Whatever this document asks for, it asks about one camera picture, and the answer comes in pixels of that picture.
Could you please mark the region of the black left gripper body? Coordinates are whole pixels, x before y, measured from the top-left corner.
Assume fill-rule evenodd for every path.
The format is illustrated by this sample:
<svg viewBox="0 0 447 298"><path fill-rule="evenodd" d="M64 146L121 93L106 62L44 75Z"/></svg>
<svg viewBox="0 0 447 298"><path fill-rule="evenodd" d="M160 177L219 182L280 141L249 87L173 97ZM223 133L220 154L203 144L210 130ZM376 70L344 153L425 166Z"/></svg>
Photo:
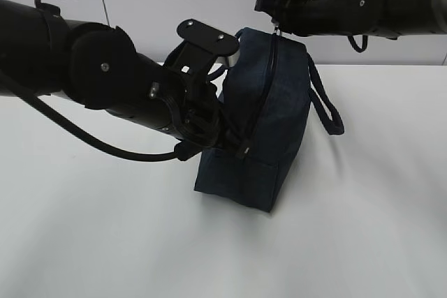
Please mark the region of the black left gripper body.
<svg viewBox="0 0 447 298"><path fill-rule="evenodd" d="M217 86L211 82L200 85L199 96L186 102L180 130L182 139L174 153L181 161L206 149L219 149L236 158L245 158L250 150L249 138L233 122L229 109L217 96Z"/></svg>

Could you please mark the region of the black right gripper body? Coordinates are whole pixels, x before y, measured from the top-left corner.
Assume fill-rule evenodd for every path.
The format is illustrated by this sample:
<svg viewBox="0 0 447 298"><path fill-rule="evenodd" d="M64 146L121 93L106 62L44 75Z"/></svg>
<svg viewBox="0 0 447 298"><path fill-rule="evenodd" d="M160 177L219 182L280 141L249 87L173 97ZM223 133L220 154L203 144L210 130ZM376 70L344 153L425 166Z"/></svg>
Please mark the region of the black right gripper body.
<svg viewBox="0 0 447 298"><path fill-rule="evenodd" d="M334 36L331 0L256 0L254 10L265 13L282 32L296 36Z"/></svg>

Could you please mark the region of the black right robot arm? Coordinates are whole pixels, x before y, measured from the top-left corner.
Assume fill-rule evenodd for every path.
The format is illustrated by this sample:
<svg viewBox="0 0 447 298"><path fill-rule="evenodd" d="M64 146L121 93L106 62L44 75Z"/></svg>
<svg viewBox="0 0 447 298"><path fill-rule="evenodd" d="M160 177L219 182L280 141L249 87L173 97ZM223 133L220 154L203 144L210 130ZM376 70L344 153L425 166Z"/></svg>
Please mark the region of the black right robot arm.
<svg viewBox="0 0 447 298"><path fill-rule="evenodd" d="M254 9L296 36L446 34L446 0L256 0Z"/></svg>

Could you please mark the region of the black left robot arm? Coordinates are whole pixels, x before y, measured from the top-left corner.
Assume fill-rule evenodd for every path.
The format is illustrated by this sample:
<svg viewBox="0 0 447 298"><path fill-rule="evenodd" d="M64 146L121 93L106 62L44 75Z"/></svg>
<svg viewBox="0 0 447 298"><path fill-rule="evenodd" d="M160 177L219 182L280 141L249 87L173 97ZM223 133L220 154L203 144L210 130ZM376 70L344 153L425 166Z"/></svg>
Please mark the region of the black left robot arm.
<svg viewBox="0 0 447 298"><path fill-rule="evenodd" d="M58 12L1 1L1 94L17 96L79 140L139 162L186 161L209 148L238 152L243 136L217 98L213 70L236 64L235 36L198 20L181 22L182 42L158 64L139 53L119 27L65 20ZM61 96L89 110L172 136L166 154L139 154L106 144L43 102Z"/></svg>

